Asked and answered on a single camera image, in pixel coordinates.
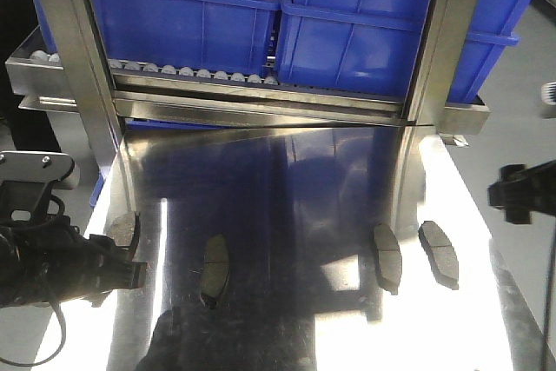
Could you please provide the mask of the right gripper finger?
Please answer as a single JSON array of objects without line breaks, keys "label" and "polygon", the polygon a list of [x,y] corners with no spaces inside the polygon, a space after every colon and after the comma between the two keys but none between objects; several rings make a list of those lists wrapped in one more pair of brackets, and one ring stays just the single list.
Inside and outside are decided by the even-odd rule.
[{"label": "right gripper finger", "polygon": [[487,189],[488,203],[512,224],[531,224],[531,213],[555,216],[555,161],[528,168],[510,164]]}]

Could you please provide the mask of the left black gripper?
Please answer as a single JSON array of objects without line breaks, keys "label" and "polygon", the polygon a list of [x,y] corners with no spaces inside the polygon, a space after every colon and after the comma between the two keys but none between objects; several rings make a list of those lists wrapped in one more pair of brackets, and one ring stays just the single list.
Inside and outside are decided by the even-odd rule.
[{"label": "left black gripper", "polygon": [[50,217],[41,225],[2,225],[1,307],[67,301],[89,294],[91,307],[100,308],[113,290],[144,285],[148,263],[131,261],[129,246],[117,245],[106,235],[90,235],[89,241],[111,255],[93,257],[91,278],[86,275],[86,240],[68,216]]}]

